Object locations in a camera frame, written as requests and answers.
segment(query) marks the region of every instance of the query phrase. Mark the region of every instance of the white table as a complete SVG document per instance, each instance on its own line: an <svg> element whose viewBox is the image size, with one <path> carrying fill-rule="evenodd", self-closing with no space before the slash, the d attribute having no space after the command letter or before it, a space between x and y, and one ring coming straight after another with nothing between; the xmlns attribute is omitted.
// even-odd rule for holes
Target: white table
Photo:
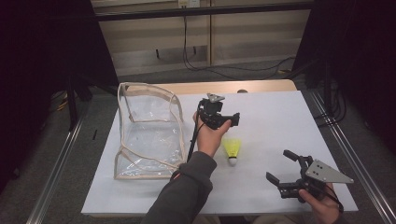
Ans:
<svg viewBox="0 0 396 224"><path fill-rule="evenodd" d="M283 156L289 149L298 155L311 155L337 169L319 130L299 91L222 94L226 97L222 115L240 112L239 126L228 135L242 139L238 163L231 167L220 148L215 156L218 168L203 215L258 215L310 211L296 199L281 199L277 188L265 179L270 172L280 182L300 178L298 162ZM185 120L186 150L192 137L192 114L205 94L178 96ZM104 153L99 162L82 213L93 217L143 216L168 180L115 180L114 157L119 149L119 119L115 115ZM334 189L346 211L358 208L344 184Z"/></svg>

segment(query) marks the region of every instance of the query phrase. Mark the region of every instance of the silver metal bracket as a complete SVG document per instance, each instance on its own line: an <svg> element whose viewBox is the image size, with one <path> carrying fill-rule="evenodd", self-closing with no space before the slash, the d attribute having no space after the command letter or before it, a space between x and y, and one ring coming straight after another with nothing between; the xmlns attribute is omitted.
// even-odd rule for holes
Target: silver metal bracket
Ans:
<svg viewBox="0 0 396 224"><path fill-rule="evenodd" d="M224 96L218 96L216 94L207 93L207 98L209 98L210 103L219 102L225 99Z"/></svg>
<svg viewBox="0 0 396 224"><path fill-rule="evenodd" d="M305 174L324 183L352 184L354 182L352 178L334 170L331 166L319 160L314 160Z"/></svg>

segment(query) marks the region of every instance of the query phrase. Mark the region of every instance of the hand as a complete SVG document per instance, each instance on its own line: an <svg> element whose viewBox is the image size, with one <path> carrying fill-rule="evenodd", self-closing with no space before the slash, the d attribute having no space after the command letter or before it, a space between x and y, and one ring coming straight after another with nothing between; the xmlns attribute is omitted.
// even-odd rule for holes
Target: hand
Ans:
<svg viewBox="0 0 396 224"><path fill-rule="evenodd" d="M196 121L196 113L192 117L194 121ZM201 119L198 119L198 129L204 125L204 123L201 121ZM198 146L198 151L202 151L205 154L207 154L210 157L214 157L216 151L218 150L220 143L221 143L221 137L227 133L228 129L231 126L231 120L228 119L223 123L221 127L219 127L217 130L213 130L206 125L202 126L201 129L198 132L198 137L197 137L197 146Z"/></svg>
<svg viewBox="0 0 396 224"><path fill-rule="evenodd" d="M327 186L332 189L331 183L328 183ZM332 191L329 190L329 188L325 189L327 193L335 196L333 195ZM307 203L311 205L312 212L314 213L314 217L318 224L330 224L334 223L338 219L340 215L338 204L329 197L325 196L321 201L318 201L305 189L300 189L299 194Z"/></svg>

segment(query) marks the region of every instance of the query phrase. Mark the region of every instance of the shuttlecock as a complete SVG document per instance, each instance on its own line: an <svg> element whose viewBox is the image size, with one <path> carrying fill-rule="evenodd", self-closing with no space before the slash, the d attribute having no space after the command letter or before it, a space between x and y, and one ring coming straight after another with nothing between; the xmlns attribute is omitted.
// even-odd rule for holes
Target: shuttlecock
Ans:
<svg viewBox="0 0 396 224"><path fill-rule="evenodd" d="M239 148L241 147L241 140L238 138L225 138L221 140L225 151L228 155L228 162L231 166L235 166L237 162L237 156Z"/></svg>

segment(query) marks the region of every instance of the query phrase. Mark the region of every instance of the clear plastic bag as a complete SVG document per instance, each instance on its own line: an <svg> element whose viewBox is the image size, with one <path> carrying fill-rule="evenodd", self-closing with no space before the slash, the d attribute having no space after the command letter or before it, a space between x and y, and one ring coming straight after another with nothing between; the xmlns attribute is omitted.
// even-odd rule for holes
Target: clear plastic bag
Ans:
<svg viewBox="0 0 396 224"><path fill-rule="evenodd" d="M120 149L114 178L169 178L186 161L180 101L145 83L119 86Z"/></svg>

